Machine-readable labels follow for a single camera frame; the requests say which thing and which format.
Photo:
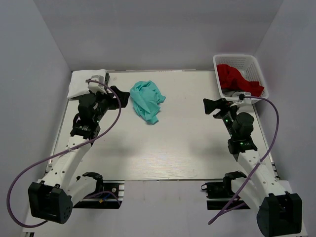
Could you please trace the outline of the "teal t shirt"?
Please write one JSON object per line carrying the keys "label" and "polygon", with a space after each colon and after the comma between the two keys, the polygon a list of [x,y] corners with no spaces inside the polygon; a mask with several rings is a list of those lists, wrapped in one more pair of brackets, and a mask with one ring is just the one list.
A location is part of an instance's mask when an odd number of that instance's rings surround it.
{"label": "teal t shirt", "polygon": [[166,99],[153,81],[139,81],[130,89],[133,108],[146,123],[154,125],[158,122],[157,114],[160,104]]}

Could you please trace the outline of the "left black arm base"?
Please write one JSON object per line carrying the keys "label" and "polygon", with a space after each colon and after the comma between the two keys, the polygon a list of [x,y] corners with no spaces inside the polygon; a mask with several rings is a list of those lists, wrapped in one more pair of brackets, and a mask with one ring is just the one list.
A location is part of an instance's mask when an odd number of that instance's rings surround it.
{"label": "left black arm base", "polygon": [[106,181],[96,172],[76,177],[65,189],[73,208],[119,209],[123,200],[124,182]]}

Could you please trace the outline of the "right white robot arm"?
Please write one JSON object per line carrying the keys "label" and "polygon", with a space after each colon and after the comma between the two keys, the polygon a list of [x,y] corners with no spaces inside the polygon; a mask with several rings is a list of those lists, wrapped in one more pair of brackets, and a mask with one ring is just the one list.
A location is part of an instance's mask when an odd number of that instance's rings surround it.
{"label": "right white robot arm", "polygon": [[207,115],[218,110],[213,117],[221,119],[230,135],[228,149],[243,172],[225,174],[223,192],[231,197],[226,205],[208,222],[213,224],[220,216],[233,210],[231,204],[236,198],[256,214],[258,228],[265,237],[299,234],[302,230],[302,200],[281,185],[266,166],[267,154],[260,157],[251,133],[254,117],[238,112],[238,104],[219,99],[203,99]]}

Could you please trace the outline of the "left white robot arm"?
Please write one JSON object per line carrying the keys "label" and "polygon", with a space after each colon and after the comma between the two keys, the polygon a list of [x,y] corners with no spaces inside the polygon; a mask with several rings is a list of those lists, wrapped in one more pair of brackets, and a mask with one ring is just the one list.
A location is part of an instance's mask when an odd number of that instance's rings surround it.
{"label": "left white robot arm", "polygon": [[99,122],[107,110],[124,108],[129,92],[110,87],[112,93],[90,92],[79,98],[78,113],[66,146],[53,168],[28,188],[31,215],[36,218],[64,224],[73,207],[86,196],[99,197],[104,192],[102,175],[86,172],[72,180],[73,175],[100,132]]}

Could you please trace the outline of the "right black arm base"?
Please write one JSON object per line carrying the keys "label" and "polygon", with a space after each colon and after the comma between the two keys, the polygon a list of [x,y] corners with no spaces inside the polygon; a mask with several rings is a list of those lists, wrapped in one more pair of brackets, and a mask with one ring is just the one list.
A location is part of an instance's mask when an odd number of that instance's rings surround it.
{"label": "right black arm base", "polygon": [[206,182],[201,185],[201,190],[206,192],[208,210],[221,210],[227,201],[235,194],[232,191],[232,181],[237,178],[246,178],[241,171],[226,173],[221,181]]}

